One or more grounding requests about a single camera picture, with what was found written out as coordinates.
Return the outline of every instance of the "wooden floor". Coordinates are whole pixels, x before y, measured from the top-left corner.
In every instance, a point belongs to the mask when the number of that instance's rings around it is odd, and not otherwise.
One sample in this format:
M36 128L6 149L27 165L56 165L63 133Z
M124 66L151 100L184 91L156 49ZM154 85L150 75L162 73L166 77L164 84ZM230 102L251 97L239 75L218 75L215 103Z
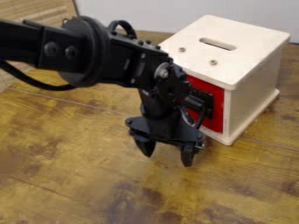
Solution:
M234 146L208 139L187 169L172 146L150 159L136 149L124 125L136 90L54 93L19 82L0 94L0 223L299 223L299 46L285 49L278 86Z

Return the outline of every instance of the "robotic arm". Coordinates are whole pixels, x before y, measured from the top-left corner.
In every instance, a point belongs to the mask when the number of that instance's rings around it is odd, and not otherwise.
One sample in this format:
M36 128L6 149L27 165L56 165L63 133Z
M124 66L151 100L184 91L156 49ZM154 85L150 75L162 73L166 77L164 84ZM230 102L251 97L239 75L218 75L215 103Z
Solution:
M122 26L126 34L118 33ZM204 148L202 121L212 116L212 95L194 88L183 69L151 41L138 40L127 21L106 27L90 17L64 20L62 28L24 21L0 21L0 68L38 88L52 91L90 87L96 83L138 88L142 115L126 119L130 135L143 154L152 156L155 143L174 144L182 150L184 166ZM6 61L22 61L56 70L70 83L42 83ZM186 109L200 113L194 122Z

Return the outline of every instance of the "table surface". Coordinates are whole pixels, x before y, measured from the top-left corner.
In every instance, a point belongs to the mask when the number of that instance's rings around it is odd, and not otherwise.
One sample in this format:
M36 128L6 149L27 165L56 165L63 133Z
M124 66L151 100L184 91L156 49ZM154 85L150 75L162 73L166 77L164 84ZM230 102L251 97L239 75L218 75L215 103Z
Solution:
M31 76L63 83L55 72ZM183 168L175 147L159 143L147 158L127 134L136 90L48 92L18 82L0 94L0 223L299 223L297 45L285 48L278 87L234 146L208 139Z

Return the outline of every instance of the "white wooden box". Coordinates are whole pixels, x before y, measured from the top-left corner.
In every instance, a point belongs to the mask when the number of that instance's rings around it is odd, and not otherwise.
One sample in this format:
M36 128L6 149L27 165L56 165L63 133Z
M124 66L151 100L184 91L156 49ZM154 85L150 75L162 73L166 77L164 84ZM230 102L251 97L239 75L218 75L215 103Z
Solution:
M160 44L194 86L214 94L214 117L204 119L200 130L226 145L279 95L277 77L289 39L289 33L204 16Z

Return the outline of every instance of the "red panel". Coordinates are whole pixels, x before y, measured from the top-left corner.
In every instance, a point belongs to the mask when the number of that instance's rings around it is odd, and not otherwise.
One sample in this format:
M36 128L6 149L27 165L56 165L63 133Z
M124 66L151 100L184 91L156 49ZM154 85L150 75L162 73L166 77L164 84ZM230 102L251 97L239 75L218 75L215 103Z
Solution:
M199 80L198 78L188 75L188 81L192 86L207 93L214 95L214 112L212 112L212 119L208 117L203 120L203 126L206 126L210 130L215 132L223 131L223 101L224 101L224 90L222 87L218 87L210 84L204 80ZM188 112L195 119L199 119L199 114L188 109Z

